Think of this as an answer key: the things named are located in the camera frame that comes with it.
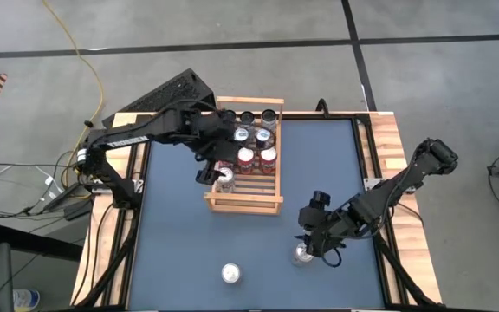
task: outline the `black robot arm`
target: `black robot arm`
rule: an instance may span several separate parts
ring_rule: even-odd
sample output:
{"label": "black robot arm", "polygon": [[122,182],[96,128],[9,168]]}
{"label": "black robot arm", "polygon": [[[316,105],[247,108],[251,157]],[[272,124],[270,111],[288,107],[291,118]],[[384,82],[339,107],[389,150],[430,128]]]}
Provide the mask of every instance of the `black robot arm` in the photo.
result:
{"label": "black robot arm", "polygon": [[343,247],[345,238],[364,237],[388,218],[388,208],[395,206],[410,187],[418,189],[431,174],[448,174],[457,166],[457,155],[441,140],[428,139],[413,153],[410,165],[395,177],[372,190],[355,195],[334,211],[326,211],[330,196],[315,191],[309,205],[300,209],[298,223],[307,253],[323,257],[328,251]]}
{"label": "black robot arm", "polygon": [[139,207],[141,196],[130,179],[122,178],[107,162],[105,152],[146,141],[161,144],[184,144],[194,153],[196,161],[206,160],[196,181],[212,185],[220,175],[214,170],[219,160],[236,162],[240,146],[234,141],[235,123],[223,111],[202,114],[186,104],[172,103],[149,120],[111,129],[91,130],[77,154],[77,169],[91,175],[113,193],[113,206]]}

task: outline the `blue table surface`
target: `blue table surface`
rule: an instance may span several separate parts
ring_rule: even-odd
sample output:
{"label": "blue table surface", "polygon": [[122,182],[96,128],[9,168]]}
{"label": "blue table surface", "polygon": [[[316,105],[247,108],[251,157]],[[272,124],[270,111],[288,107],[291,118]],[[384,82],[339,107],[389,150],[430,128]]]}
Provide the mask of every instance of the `blue table surface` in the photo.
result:
{"label": "blue table surface", "polygon": [[[280,216],[210,212],[203,201],[209,187],[194,180],[202,163],[193,157],[184,146],[152,146],[130,310],[383,306],[370,240],[347,241],[337,269],[319,258],[291,263],[298,211],[313,191],[330,193],[331,208],[363,191],[349,120],[282,122]],[[239,283],[221,278],[227,263],[241,268]]]}

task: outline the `yellow cable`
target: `yellow cable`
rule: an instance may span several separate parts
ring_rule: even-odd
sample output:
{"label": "yellow cable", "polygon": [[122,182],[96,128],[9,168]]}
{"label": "yellow cable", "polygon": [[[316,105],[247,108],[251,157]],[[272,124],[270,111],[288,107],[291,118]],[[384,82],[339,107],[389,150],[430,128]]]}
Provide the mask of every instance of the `yellow cable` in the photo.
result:
{"label": "yellow cable", "polygon": [[[56,13],[53,11],[53,9],[51,9],[51,6],[49,6],[49,3],[46,0],[42,0],[42,2],[43,2],[43,5],[48,9],[49,13],[51,13],[51,15],[55,18],[55,20],[59,23],[59,25],[61,25],[61,28],[65,31],[65,34],[67,34],[68,39],[70,40],[70,42],[73,44],[73,47],[75,48],[75,52],[76,52],[76,55],[78,56],[78,58],[80,58],[81,61],[83,61],[92,70],[92,73],[94,73],[95,80],[97,81],[97,85],[100,89],[100,104],[97,106],[97,109],[95,110],[94,114],[92,114],[92,117],[90,117],[90,119],[89,119],[91,122],[93,122],[94,118],[97,116],[97,114],[100,113],[101,109],[103,108],[103,84],[101,83],[100,77],[97,75],[97,72],[95,71],[92,64],[90,64],[80,54],[80,51],[78,50],[78,47],[76,46],[75,39],[73,39],[73,37],[68,32],[67,26],[65,26],[65,24],[62,22],[61,18],[59,18],[56,15]],[[86,133],[86,131],[88,129],[89,129],[88,127],[84,126],[84,130],[82,130],[82,133],[78,137],[78,140],[76,141],[76,144],[73,148],[73,152],[70,154],[70,157],[68,158],[67,166],[70,166],[70,163],[75,155],[75,152],[78,149],[78,146],[80,145],[80,142],[82,141],[82,138],[84,137],[84,134]],[[65,180],[62,181],[62,183],[63,183],[63,186],[68,187],[68,168],[65,168],[65,170],[66,170]]]}

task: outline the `wooden crate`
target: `wooden crate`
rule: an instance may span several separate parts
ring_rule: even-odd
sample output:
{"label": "wooden crate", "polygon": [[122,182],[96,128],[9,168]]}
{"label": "wooden crate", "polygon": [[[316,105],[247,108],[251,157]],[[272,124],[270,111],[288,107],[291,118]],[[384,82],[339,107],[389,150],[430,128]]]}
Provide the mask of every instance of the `wooden crate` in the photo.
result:
{"label": "wooden crate", "polygon": [[206,192],[204,199],[214,212],[252,213],[262,215],[278,215],[284,198],[281,196],[281,137],[282,107],[284,99],[242,98],[218,96],[217,108],[223,103],[248,103],[276,105],[276,169],[272,174],[263,174],[259,168],[259,155],[254,158],[254,169],[251,174],[239,174],[235,171],[235,190],[233,193],[217,192],[217,182],[211,192]]}

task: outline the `gray floor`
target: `gray floor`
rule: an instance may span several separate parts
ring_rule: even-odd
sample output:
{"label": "gray floor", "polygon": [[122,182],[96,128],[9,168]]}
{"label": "gray floor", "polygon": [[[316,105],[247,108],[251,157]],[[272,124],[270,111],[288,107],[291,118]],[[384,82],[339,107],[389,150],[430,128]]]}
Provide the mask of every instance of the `gray floor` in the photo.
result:
{"label": "gray floor", "polygon": [[[51,3],[86,49],[348,38],[337,0]],[[499,2],[350,3],[362,38],[499,34]],[[38,49],[69,49],[69,43],[40,1],[0,0],[0,51]],[[377,107],[396,112],[408,157],[427,136],[445,140],[460,155],[454,173],[428,179],[418,193],[444,301],[499,310],[499,205],[489,193],[485,168],[499,155],[499,42],[366,46],[363,53]],[[365,108],[348,46],[88,59],[106,90],[104,117],[189,67],[216,94],[283,97],[288,109],[311,109],[319,97],[331,110]],[[0,161],[55,162],[75,143],[82,121],[97,105],[89,70],[74,57],[50,57],[0,59],[0,72],[9,75],[0,96]],[[35,202],[45,179],[33,168],[14,168],[1,178],[21,185],[0,181],[0,211]],[[499,180],[495,184],[499,193]],[[28,231],[40,223],[4,224]],[[63,226],[39,233],[60,229],[54,235],[75,240],[86,225]],[[66,306],[77,264],[56,270],[55,260],[35,263],[16,284],[46,293],[43,308]]]}

